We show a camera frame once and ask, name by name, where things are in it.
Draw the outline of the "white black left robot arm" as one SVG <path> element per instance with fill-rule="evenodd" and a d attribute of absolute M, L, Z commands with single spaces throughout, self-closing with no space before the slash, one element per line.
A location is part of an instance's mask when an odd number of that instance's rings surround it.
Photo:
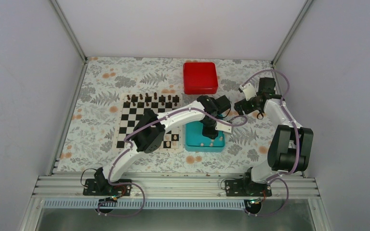
<path fill-rule="evenodd" d="M 96 170 L 95 190 L 103 195 L 113 192 L 115 182 L 142 154 L 158 149 L 165 134 L 173 128 L 196 122 L 202 124 L 201 134 L 211 140 L 219 132 L 232 132 L 232 125 L 221 119 L 222 113 L 231 108 L 226 96 L 217 99 L 207 95 L 199 96 L 192 103 L 166 113 L 144 112 L 133 132 L 124 138 L 126 147 L 109 164 Z"/>

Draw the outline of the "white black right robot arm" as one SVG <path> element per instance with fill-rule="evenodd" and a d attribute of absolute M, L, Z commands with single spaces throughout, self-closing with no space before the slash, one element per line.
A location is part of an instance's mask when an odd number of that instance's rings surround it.
<path fill-rule="evenodd" d="M 245 99 L 234 104 L 239 115 L 258 111 L 266 114 L 275 127 L 275 134 L 267 152 L 267 160 L 245 172 L 242 191 L 255 195 L 276 177 L 305 171 L 309 165 L 314 133 L 303 127 L 292 116 L 284 97 L 276 94 L 276 81 L 271 77 L 259 80 L 256 89 L 251 83 L 239 87 Z"/>

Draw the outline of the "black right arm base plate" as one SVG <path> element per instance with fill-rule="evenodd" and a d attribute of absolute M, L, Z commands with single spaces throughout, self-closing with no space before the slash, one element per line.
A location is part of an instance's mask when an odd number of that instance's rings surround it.
<path fill-rule="evenodd" d="M 226 179 L 224 187 L 227 197 L 272 196 L 272 190 L 269 185 L 244 181 L 243 179 Z"/>

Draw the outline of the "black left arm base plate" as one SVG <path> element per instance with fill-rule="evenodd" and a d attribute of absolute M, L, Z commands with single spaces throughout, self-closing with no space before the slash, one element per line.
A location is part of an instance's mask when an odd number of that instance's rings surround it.
<path fill-rule="evenodd" d="M 95 179 L 86 179 L 83 195 L 85 196 L 130 196 L 132 189 L 132 180 L 122 179 L 116 183 L 127 183 L 120 186 L 112 186 L 107 180 L 98 183 Z"/>

